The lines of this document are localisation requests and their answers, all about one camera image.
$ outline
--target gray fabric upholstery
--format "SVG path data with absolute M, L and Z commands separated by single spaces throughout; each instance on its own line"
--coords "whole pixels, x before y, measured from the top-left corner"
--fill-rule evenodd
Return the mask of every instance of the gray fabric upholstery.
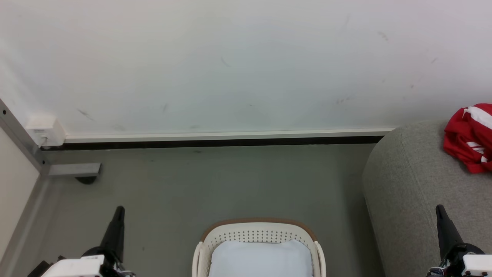
M 374 148 L 364 194 L 387 277 L 424 277 L 439 263 L 435 206 L 465 242 L 492 253 L 492 174 L 470 174 L 442 149 L 443 121 L 395 129 Z

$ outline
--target black baseboard strip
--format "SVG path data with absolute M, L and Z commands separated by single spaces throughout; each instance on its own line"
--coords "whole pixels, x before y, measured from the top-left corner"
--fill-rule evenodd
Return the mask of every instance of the black baseboard strip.
M 135 142 L 94 142 L 65 143 L 51 146 L 44 151 L 66 150 L 106 150 L 131 148 L 172 148 L 172 147 L 217 147 L 217 146 L 260 146 L 260 145 L 300 145 L 300 144 L 362 144 L 377 143 L 383 136 L 330 137 L 330 138 L 253 138 L 221 140 L 181 140 L 181 141 L 135 141 Z

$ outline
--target brown basket rim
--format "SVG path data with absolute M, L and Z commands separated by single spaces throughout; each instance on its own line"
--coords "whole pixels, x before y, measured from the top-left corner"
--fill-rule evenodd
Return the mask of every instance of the brown basket rim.
M 247 218 L 235 218 L 235 219 L 227 219 L 227 220 L 219 221 L 214 223 L 203 233 L 200 241 L 204 242 L 208 234 L 218 226 L 236 224 L 236 223 L 253 223 L 253 222 L 283 223 L 283 224 L 296 225 L 304 229 L 304 231 L 306 231 L 306 233 L 311 237 L 313 242 L 318 241 L 314 232 L 311 231 L 311 229 L 306 224 L 292 219 L 283 219 L 283 218 L 275 218 L 275 217 L 247 217 Z

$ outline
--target red jacket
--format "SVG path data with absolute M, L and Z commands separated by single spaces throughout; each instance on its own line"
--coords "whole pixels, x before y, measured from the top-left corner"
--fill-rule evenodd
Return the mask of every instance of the red jacket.
M 492 171 L 492 104 L 461 108 L 444 129 L 444 150 L 471 173 Z

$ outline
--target plastic basket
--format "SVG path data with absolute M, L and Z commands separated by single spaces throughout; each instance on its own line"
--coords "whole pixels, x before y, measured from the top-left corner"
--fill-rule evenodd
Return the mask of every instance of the plastic basket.
M 323 249 L 303 223 L 278 218 L 242 218 L 221 221 L 202 236 L 193 255 L 192 277 L 207 277 L 212 253 L 224 241 L 281 243 L 297 240 L 311 252 L 313 276 L 326 277 Z

